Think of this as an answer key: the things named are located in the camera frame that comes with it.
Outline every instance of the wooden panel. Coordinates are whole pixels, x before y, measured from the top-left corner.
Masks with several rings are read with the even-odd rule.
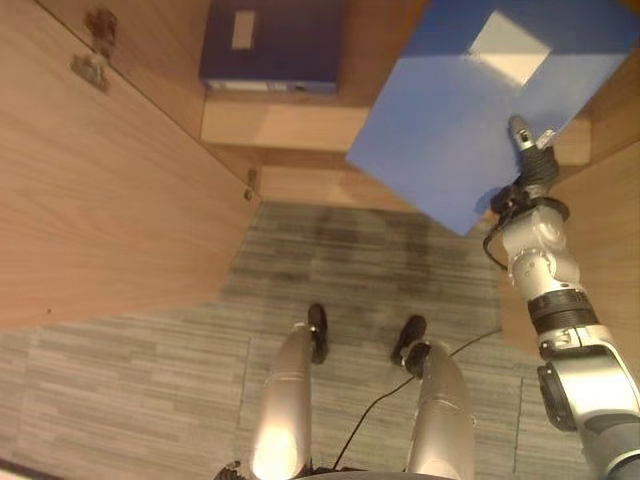
[[[593,160],[640,140],[640,49],[636,49],[590,104]]]
[[[98,5],[118,18],[111,63],[127,80],[200,139],[205,88],[199,80],[200,54],[210,0],[39,0],[85,43],[91,36],[84,15]],[[208,150],[243,182],[259,167],[247,149]]]
[[[129,83],[72,73],[88,49],[0,0],[0,327],[213,298],[258,200]]]
[[[571,208],[569,251],[596,313],[640,375],[640,142],[568,179],[555,196]],[[505,337],[531,349],[525,312],[516,292],[503,289]]]
[[[205,142],[255,147],[346,152],[369,108],[210,102],[205,107]]]
[[[260,178],[265,200],[416,211],[391,189],[349,166],[344,155],[272,151],[267,158]]]

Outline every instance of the white label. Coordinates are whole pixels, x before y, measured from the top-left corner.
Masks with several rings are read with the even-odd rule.
[[[500,12],[493,12],[469,49],[474,58],[522,86],[551,49]]]
[[[214,90],[237,90],[241,92],[268,92],[269,85],[266,82],[252,82],[245,80],[212,80],[209,86]]]
[[[251,50],[253,48],[253,30],[256,24],[255,10],[238,10],[233,23],[232,50]]]

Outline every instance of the wooden cabinet door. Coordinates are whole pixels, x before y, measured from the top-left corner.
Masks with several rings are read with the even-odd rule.
[[[0,17],[0,328],[213,299],[259,199],[38,4]]]

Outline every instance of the gray carpet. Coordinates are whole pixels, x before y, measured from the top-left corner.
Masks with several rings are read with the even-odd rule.
[[[482,231],[418,214],[265,204],[216,302],[0,335],[0,458],[67,478],[210,479],[247,459],[269,361],[312,302],[331,351],[313,369],[314,462],[405,377],[388,362],[414,313],[451,348],[499,325]],[[477,478],[588,478],[547,422],[539,360],[500,335],[457,357],[478,421]],[[417,384],[377,406],[345,455],[400,471]]]

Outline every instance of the metal hinge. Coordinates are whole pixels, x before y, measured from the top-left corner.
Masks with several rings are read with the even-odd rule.
[[[69,68],[98,90],[106,92],[109,82],[104,77],[116,43],[116,16],[106,8],[98,8],[85,16],[84,26],[91,32],[93,53],[74,55]]]
[[[244,198],[248,202],[253,198],[253,194],[258,186],[258,171],[255,168],[247,172],[247,189],[244,191]]]

